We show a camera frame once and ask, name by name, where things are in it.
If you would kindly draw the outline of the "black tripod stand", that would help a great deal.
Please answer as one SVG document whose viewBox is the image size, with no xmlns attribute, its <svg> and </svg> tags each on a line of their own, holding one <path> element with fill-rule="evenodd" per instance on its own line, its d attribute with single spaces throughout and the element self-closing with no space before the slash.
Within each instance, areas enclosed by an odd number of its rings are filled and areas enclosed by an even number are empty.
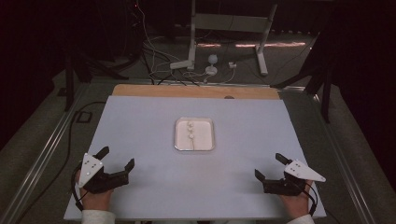
<svg viewBox="0 0 396 224">
<path fill-rule="evenodd" d="M 88 83 L 92 80 L 89 69 L 82 72 L 80 75 L 77 72 L 78 63 L 81 66 L 92 65 L 94 68 L 99 69 L 106 75 L 118 80 L 127 80 L 127 77 L 121 76 L 110 68 L 96 61 L 94 58 L 89 57 L 82 52 L 66 52 L 65 54 L 65 88 L 64 95 L 66 97 L 64 110 L 68 111 L 75 101 L 75 81 L 74 76 L 77 76 L 80 82 Z"/>
<path fill-rule="evenodd" d="M 319 89 L 322 89 L 320 114 L 323 119 L 329 123 L 332 72 L 329 58 L 324 54 L 325 50 L 323 47 L 323 36 L 322 33 L 319 33 L 299 73 L 282 82 L 271 84 L 271 87 L 284 89 L 305 77 L 310 77 L 310 80 L 304 88 L 304 92 L 309 95 L 314 95 L 318 93 Z"/>
</svg>

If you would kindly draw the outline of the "person's right hand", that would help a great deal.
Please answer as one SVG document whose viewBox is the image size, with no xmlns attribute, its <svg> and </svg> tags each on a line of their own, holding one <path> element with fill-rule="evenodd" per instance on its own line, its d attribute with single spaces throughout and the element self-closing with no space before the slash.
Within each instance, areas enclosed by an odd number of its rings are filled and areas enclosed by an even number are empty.
<svg viewBox="0 0 396 224">
<path fill-rule="evenodd" d="M 279 196 L 281 202 L 284 204 L 289 216 L 290 220 L 293 220 L 297 217 L 301 217 L 309 214 L 309 197 L 304 193 L 301 193 L 298 196 Z"/>
</svg>

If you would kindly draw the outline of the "light purple table mat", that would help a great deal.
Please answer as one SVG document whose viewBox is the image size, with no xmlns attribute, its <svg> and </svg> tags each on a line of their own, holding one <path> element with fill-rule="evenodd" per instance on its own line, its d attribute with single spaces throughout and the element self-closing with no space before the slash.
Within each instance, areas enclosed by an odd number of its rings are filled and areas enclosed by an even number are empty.
<svg viewBox="0 0 396 224">
<path fill-rule="evenodd" d="M 177 150 L 180 118 L 211 119 L 214 148 Z M 284 217 L 281 201 L 263 192 L 254 173 L 281 178 L 277 153 L 304 159 L 281 100 L 111 96 L 89 151 L 103 147 L 110 150 L 103 159 L 109 173 L 135 161 L 129 185 L 112 196 L 120 220 Z"/>
</svg>

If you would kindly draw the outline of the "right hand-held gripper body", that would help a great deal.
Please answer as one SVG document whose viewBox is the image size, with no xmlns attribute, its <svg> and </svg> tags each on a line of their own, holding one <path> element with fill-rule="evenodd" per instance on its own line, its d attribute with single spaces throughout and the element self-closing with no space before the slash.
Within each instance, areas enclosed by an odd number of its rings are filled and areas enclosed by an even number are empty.
<svg viewBox="0 0 396 224">
<path fill-rule="evenodd" d="M 307 180 L 325 182 L 326 178 L 301 161 L 291 161 L 285 167 L 283 178 L 262 179 L 263 191 L 270 194 L 298 196 L 304 191 Z"/>
</svg>

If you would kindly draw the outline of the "black square floor plate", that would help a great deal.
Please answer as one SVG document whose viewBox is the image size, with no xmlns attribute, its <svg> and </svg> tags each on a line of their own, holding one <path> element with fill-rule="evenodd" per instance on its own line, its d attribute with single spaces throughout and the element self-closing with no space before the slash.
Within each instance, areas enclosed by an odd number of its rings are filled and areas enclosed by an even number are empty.
<svg viewBox="0 0 396 224">
<path fill-rule="evenodd" d="M 90 123 L 92 120 L 92 112 L 80 111 L 77 115 L 76 123 Z"/>
</svg>

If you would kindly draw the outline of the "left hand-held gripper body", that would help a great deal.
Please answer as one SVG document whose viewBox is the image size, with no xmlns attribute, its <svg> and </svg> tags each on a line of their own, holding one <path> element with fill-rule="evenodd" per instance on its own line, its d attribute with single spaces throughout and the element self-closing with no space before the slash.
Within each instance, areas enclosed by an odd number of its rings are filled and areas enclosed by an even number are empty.
<svg viewBox="0 0 396 224">
<path fill-rule="evenodd" d="M 80 167 L 78 186 L 90 193 L 98 194 L 129 184 L 129 173 L 122 171 L 108 174 L 102 160 L 85 153 Z"/>
</svg>

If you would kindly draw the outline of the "white round webcam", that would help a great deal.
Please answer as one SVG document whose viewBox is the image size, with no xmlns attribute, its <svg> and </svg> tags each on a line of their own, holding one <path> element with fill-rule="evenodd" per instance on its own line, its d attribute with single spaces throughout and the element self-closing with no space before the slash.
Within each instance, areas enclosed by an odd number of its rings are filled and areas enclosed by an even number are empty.
<svg viewBox="0 0 396 224">
<path fill-rule="evenodd" d="M 211 54 L 208 57 L 208 62 L 209 66 L 205 69 L 205 72 L 210 76 L 214 76 L 218 72 L 218 69 L 215 67 L 215 64 L 218 62 L 218 56 Z"/>
</svg>

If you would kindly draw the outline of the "person's left hand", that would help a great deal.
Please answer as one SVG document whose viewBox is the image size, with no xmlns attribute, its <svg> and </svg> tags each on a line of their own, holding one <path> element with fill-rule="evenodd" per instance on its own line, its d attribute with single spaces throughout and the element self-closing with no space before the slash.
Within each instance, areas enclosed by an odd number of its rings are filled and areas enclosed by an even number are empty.
<svg viewBox="0 0 396 224">
<path fill-rule="evenodd" d="M 113 190 L 92 194 L 84 188 L 79 189 L 80 201 L 85 210 L 108 211 Z"/>
</svg>

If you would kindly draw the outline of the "white power strip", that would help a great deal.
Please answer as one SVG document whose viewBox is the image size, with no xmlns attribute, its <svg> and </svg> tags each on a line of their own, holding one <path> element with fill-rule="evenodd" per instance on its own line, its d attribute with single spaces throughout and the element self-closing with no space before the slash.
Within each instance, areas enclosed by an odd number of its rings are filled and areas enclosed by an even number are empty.
<svg viewBox="0 0 396 224">
<path fill-rule="evenodd" d="M 175 62 L 175 63 L 170 63 L 169 67 L 171 70 L 176 70 L 180 68 L 187 68 L 189 66 L 192 66 L 192 61 L 186 60 L 186 61 L 180 61 L 180 62 Z"/>
</svg>

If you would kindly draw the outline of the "white metal stand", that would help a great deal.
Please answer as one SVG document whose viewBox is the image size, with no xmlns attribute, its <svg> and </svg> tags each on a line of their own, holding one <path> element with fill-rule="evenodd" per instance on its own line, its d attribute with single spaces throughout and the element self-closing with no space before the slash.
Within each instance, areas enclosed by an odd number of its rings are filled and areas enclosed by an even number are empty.
<svg viewBox="0 0 396 224">
<path fill-rule="evenodd" d="M 195 66 L 195 53 L 197 44 L 195 42 L 195 31 L 236 31 L 249 33 L 262 33 L 262 40 L 254 46 L 258 66 L 262 76 L 268 75 L 268 69 L 264 58 L 264 46 L 270 33 L 270 28 L 276 14 L 277 3 L 270 7 L 266 17 L 251 17 L 238 15 L 207 14 L 196 12 L 196 0 L 191 0 L 191 42 L 188 54 L 188 71 L 193 71 Z"/>
</svg>

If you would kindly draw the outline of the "square white tray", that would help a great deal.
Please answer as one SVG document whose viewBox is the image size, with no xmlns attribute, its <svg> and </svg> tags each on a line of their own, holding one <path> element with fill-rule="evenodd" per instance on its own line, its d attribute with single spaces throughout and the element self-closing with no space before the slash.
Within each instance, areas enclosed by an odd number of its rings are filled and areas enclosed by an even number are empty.
<svg viewBox="0 0 396 224">
<path fill-rule="evenodd" d="M 187 122 L 194 123 L 194 146 L 191 149 L 191 140 L 188 137 Z M 208 118 L 180 118 L 175 125 L 175 148 L 179 151 L 210 151 L 215 148 L 215 132 L 212 119 Z"/>
</svg>

